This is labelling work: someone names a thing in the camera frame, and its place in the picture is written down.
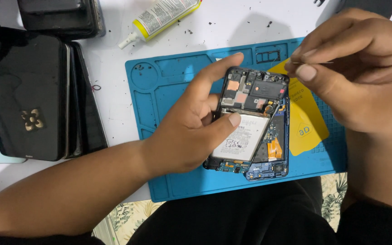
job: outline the sim card tray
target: sim card tray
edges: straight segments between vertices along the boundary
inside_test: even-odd
[[[275,59],[269,59],[270,54],[272,53],[277,53],[277,57]],[[257,64],[261,64],[261,63],[266,63],[266,62],[275,62],[275,61],[280,61],[280,51],[279,50],[275,50],[275,51],[267,51],[267,52],[261,52],[261,53],[257,53],[256,54],[257,57]]]

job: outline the disassembled smartphone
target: disassembled smartphone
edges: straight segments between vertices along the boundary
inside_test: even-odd
[[[214,120],[229,113],[239,113],[241,123],[203,163],[216,171],[243,173],[248,180],[285,176],[288,172],[288,99],[284,95],[289,77],[283,74],[241,67],[230,68]],[[248,170],[259,165],[273,166],[274,175]]]

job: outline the yellow screen protector card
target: yellow screen protector card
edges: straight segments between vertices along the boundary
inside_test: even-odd
[[[285,60],[269,72],[286,74]],[[290,151],[293,156],[309,151],[329,137],[329,131],[311,91],[296,78],[290,79]]]

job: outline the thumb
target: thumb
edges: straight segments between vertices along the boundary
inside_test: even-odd
[[[303,64],[296,70],[297,79],[331,107],[335,117],[344,124],[351,120],[352,109],[365,96],[365,88],[342,74],[319,64]]]
[[[211,150],[218,147],[240,125],[241,116],[238,113],[224,115],[210,125],[204,127],[204,137]]]

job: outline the blue silicone repair mat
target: blue silicone repair mat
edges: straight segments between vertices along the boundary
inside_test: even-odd
[[[140,139],[152,135],[196,73],[215,62],[216,58],[242,52],[242,67],[268,70],[290,57],[301,41],[302,38],[296,38],[127,61],[125,67]],[[211,92],[220,93],[222,82],[223,79],[215,82]],[[344,128],[335,121],[324,102],[316,96],[315,100],[330,136],[314,149],[296,157],[290,153],[286,177],[248,181],[242,174],[206,170],[200,166],[186,174],[168,174],[149,181],[152,201],[188,198],[345,171]]]

